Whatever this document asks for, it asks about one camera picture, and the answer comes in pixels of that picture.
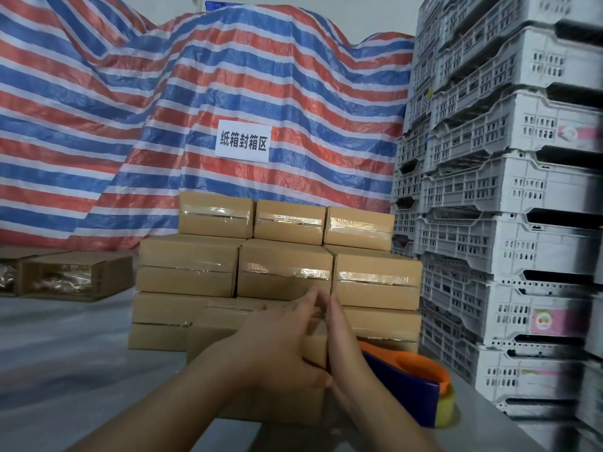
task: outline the forearm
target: forearm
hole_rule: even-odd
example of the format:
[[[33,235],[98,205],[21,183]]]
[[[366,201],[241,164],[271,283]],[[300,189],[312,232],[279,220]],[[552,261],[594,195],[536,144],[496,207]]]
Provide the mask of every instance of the forearm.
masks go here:
[[[217,345],[143,400],[84,438],[69,452],[189,451],[241,378]]]
[[[440,452],[422,429],[374,374],[358,380],[350,400],[350,416],[378,452]]]

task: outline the person's right hand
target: person's right hand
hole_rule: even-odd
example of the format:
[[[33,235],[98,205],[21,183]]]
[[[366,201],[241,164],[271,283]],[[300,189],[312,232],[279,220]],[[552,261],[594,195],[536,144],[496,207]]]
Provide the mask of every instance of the person's right hand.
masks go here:
[[[374,379],[336,295],[320,292],[317,303],[323,309],[329,330],[331,389],[347,413],[367,383]]]

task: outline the table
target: table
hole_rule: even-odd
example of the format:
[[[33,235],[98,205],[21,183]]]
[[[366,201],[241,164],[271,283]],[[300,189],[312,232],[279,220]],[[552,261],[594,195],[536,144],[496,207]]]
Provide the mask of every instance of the table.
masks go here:
[[[133,290],[93,304],[0,298],[0,450],[59,452],[182,368],[182,353],[127,349],[132,297]],[[446,452],[543,452],[451,373],[458,422],[434,433]],[[216,419],[193,450],[350,452],[365,447],[345,420],[301,428]]]

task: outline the hand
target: hand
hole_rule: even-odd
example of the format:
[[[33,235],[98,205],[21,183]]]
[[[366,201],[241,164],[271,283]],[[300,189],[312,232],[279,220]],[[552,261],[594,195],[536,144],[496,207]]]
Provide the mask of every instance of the hand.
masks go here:
[[[255,312],[239,331],[215,345],[237,361],[249,386],[271,392],[292,392],[309,387],[329,387],[325,370],[302,359],[302,341],[314,311],[318,290],[285,306]]]
[[[346,412],[350,413],[353,401],[358,398],[374,374],[369,368],[356,335],[336,295],[321,292],[318,304],[325,313],[329,329],[329,362],[333,384],[331,389]]]

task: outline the person's left hand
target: person's left hand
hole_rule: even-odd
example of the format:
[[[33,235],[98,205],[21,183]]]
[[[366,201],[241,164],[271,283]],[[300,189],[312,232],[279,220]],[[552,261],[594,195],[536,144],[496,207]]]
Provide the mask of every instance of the person's left hand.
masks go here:
[[[245,385],[271,392],[331,385],[329,373],[301,356],[317,296],[318,290],[311,288],[296,301],[255,312],[236,334],[215,344],[223,355],[237,361]]]

